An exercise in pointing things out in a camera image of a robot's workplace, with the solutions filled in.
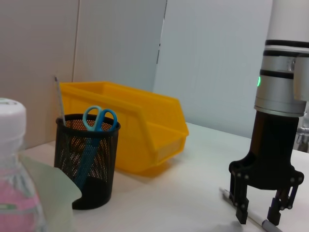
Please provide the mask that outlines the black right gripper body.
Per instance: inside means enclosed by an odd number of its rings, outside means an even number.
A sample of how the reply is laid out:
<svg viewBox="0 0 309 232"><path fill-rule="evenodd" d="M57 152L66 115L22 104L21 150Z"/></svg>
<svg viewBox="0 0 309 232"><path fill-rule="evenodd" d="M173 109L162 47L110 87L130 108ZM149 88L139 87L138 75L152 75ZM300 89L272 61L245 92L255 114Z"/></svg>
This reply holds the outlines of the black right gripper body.
<svg viewBox="0 0 309 232"><path fill-rule="evenodd" d="M256 112L248 154L229 165L230 190L241 184L279 190L302 184L304 175L291 164L299 119Z"/></svg>

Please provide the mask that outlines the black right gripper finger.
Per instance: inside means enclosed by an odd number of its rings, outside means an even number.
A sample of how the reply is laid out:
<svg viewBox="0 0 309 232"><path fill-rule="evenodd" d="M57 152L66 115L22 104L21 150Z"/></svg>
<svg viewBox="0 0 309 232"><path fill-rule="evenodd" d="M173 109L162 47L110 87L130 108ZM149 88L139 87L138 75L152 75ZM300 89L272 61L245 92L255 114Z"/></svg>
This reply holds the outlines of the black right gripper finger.
<svg viewBox="0 0 309 232"><path fill-rule="evenodd" d="M268 210L267 219L275 226L279 225L281 210L292 209L295 196L298 190L298 184L292 186L279 187L275 184L267 184L267 190L276 190L277 193L272 199L271 206Z"/></svg>
<svg viewBox="0 0 309 232"><path fill-rule="evenodd" d="M236 217L240 224L244 225L248 217L247 183L241 173L231 173L230 200L236 207Z"/></svg>

